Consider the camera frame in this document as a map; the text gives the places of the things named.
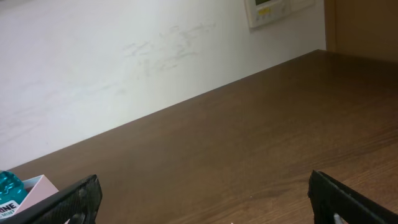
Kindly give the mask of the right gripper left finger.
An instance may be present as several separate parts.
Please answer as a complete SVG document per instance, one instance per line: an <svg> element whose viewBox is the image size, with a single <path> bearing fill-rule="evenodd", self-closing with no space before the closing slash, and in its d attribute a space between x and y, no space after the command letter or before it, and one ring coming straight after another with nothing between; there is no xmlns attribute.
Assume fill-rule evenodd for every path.
<svg viewBox="0 0 398 224"><path fill-rule="evenodd" d="M1 224L95 224L102 197L98 176L89 175Z"/></svg>

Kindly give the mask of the teal mouthwash bottle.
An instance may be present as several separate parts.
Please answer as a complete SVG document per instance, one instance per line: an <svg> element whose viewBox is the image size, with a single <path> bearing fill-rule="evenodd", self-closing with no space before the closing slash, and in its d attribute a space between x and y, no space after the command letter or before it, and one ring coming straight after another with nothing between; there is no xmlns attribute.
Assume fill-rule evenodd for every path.
<svg viewBox="0 0 398 224"><path fill-rule="evenodd" d="M13 216L27 196L24 183L12 172L1 171L1 222Z"/></svg>

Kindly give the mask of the wooden side panel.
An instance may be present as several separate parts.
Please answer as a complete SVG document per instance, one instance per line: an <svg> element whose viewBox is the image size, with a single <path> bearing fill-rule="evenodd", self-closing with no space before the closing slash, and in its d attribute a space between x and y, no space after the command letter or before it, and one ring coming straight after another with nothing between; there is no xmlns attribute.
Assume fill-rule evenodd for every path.
<svg viewBox="0 0 398 224"><path fill-rule="evenodd" d="M397 0L325 0L326 49L397 62Z"/></svg>

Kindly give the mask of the pink open cardboard box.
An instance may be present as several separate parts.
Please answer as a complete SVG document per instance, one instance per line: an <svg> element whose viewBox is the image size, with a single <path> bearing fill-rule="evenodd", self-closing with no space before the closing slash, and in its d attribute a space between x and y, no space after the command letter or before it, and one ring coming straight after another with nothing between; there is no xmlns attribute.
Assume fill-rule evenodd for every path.
<svg viewBox="0 0 398 224"><path fill-rule="evenodd" d="M15 215L59 192L58 188L44 175L23 180L22 182L24 183L24 189L27 191L27 196L19 205Z"/></svg>

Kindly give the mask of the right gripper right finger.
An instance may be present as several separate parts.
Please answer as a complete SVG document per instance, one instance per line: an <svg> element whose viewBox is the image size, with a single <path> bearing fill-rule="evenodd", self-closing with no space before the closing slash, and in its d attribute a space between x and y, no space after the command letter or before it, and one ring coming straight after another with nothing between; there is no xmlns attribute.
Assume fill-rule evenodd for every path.
<svg viewBox="0 0 398 224"><path fill-rule="evenodd" d="M397 214L319 170L309 178L308 197L315 224L397 223Z"/></svg>

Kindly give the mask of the white wall control panel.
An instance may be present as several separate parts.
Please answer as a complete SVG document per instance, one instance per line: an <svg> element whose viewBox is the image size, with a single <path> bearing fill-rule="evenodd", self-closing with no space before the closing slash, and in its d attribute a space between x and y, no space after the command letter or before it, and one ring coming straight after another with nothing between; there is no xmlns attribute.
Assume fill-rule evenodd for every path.
<svg viewBox="0 0 398 224"><path fill-rule="evenodd" d="M315 4L315 0L244 0L250 29L272 23L292 12Z"/></svg>

